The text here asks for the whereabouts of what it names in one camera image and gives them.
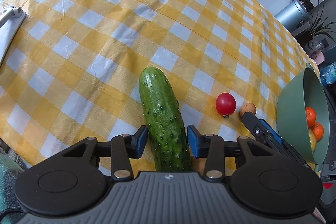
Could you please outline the yellow red apple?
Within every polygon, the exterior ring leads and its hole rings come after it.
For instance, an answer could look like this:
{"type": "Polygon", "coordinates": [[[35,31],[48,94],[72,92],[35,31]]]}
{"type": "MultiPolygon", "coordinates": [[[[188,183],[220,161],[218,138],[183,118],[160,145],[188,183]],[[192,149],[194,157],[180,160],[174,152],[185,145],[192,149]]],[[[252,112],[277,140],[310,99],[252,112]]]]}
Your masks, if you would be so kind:
{"type": "Polygon", "coordinates": [[[317,139],[316,139],[315,134],[314,134],[314,132],[311,128],[308,130],[308,133],[309,133],[311,151],[314,152],[315,148],[316,148],[316,145],[317,145],[317,139]]]}

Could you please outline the brown longan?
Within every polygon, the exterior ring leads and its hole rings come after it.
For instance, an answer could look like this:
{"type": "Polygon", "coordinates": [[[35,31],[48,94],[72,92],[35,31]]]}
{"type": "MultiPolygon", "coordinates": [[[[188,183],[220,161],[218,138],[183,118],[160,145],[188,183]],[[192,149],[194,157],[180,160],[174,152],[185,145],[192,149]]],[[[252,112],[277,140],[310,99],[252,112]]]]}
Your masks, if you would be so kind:
{"type": "Polygon", "coordinates": [[[204,173],[204,169],[205,169],[205,165],[206,165],[206,158],[195,158],[195,157],[191,157],[191,164],[192,164],[192,168],[194,171],[199,172],[201,174],[201,176],[204,173]]]}
{"type": "Polygon", "coordinates": [[[242,117],[245,113],[251,112],[253,115],[256,115],[256,106],[251,102],[244,103],[239,111],[240,116],[242,117]]]}

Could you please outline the orange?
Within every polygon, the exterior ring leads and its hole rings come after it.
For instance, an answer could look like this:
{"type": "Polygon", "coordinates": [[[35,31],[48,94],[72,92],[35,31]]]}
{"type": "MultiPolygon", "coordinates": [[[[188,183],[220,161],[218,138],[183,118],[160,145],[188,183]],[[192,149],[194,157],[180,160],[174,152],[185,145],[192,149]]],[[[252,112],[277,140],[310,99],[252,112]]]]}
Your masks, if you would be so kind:
{"type": "Polygon", "coordinates": [[[316,112],[311,107],[306,107],[305,111],[306,111],[307,126],[308,128],[311,128],[314,126],[316,118],[317,118],[316,112]]]}
{"type": "Polygon", "coordinates": [[[319,122],[315,122],[314,125],[311,127],[312,132],[316,138],[316,141],[320,141],[323,138],[324,128],[323,125],[319,122]]]}

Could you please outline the green cucumber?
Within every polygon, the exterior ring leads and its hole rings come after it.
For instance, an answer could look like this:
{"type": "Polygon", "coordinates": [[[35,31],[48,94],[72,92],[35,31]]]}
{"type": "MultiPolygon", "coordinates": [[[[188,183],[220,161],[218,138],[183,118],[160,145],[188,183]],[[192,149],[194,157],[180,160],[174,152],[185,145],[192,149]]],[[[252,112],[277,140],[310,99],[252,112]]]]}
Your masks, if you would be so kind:
{"type": "Polygon", "coordinates": [[[185,125],[169,80],[160,69],[146,67],[138,86],[156,170],[191,171],[185,125]]]}

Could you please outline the red cherry tomato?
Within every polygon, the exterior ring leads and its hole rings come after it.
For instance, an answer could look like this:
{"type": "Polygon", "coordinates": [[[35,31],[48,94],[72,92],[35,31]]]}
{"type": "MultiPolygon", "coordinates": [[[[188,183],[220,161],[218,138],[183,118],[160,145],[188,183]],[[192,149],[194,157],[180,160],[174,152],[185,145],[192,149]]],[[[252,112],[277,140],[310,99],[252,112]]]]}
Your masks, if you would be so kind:
{"type": "Polygon", "coordinates": [[[215,102],[217,112],[224,118],[231,116],[236,109],[236,101],[229,93],[222,93],[215,102]]]}

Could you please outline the green colander bowl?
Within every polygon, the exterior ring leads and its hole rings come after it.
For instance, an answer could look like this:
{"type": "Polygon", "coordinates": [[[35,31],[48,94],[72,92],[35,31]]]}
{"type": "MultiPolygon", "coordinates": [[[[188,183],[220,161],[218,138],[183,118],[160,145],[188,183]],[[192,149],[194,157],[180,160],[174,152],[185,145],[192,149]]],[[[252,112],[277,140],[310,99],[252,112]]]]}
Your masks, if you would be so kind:
{"type": "Polygon", "coordinates": [[[309,63],[280,93],[276,108],[276,125],[279,135],[291,144],[306,162],[314,164],[316,171],[320,171],[329,147],[329,109],[323,87],[309,63]],[[310,145],[307,107],[315,111],[316,122],[324,129],[323,136],[314,150],[310,145]]]}

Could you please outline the blue water jug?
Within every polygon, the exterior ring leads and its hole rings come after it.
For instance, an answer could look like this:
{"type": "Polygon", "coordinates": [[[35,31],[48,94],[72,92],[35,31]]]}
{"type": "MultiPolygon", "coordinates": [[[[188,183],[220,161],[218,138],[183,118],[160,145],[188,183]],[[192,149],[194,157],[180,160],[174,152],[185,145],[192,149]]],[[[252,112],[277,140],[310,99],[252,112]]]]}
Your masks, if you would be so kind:
{"type": "Polygon", "coordinates": [[[331,85],[336,81],[336,63],[332,63],[320,70],[323,86],[331,85]]]}

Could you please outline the pink small heater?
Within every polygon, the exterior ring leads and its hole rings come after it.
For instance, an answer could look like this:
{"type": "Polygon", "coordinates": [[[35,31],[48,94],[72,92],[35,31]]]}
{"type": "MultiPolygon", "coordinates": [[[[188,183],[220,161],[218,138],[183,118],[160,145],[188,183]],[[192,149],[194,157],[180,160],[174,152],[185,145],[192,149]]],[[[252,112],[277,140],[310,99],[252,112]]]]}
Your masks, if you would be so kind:
{"type": "Polygon", "coordinates": [[[314,51],[310,58],[314,60],[317,65],[321,65],[325,61],[324,54],[321,50],[314,51]]]}

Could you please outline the potted plant by bin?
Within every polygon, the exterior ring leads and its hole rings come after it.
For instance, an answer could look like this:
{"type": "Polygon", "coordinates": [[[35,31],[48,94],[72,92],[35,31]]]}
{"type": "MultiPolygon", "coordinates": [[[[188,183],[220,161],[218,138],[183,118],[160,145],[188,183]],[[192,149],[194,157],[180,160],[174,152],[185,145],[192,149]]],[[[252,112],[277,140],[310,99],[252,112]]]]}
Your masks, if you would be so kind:
{"type": "Polygon", "coordinates": [[[315,14],[311,11],[309,12],[311,16],[310,27],[303,33],[302,46],[318,36],[325,36],[335,42],[335,38],[333,38],[333,34],[335,34],[335,20],[330,21],[329,16],[323,16],[325,4],[320,4],[319,0],[316,9],[315,14]]]}

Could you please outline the grey metal trash bin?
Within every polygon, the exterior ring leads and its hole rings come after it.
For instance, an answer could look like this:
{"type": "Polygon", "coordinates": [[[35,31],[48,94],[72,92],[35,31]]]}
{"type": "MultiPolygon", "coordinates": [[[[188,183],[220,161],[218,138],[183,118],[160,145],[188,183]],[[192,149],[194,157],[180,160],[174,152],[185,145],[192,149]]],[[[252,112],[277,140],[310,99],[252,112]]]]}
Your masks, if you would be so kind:
{"type": "Polygon", "coordinates": [[[305,23],[311,20],[310,14],[305,6],[298,0],[293,0],[283,8],[275,18],[290,32],[294,32],[305,23]]]}

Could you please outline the yellow white checkered tablecloth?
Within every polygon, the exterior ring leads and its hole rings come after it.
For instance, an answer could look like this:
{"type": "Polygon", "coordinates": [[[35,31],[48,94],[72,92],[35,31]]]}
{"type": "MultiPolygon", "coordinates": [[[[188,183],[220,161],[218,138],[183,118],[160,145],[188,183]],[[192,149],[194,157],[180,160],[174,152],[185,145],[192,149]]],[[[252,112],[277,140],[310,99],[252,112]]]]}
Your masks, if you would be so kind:
{"type": "Polygon", "coordinates": [[[31,165],[89,136],[144,123],[141,71],[163,71],[185,124],[235,140],[233,95],[276,124],[277,99],[310,58],[256,0],[1,0],[27,14],[1,65],[1,138],[31,165]]]}

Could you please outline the white phone stand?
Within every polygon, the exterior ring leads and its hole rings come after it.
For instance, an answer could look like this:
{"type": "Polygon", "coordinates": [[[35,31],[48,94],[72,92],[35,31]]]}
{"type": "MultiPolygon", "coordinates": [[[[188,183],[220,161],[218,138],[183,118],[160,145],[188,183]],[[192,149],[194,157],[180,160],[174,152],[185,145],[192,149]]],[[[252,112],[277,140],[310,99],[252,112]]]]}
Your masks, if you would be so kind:
{"type": "Polygon", "coordinates": [[[0,21],[0,61],[3,63],[6,52],[17,33],[19,27],[25,20],[26,13],[21,7],[11,7],[1,14],[0,21]]]}

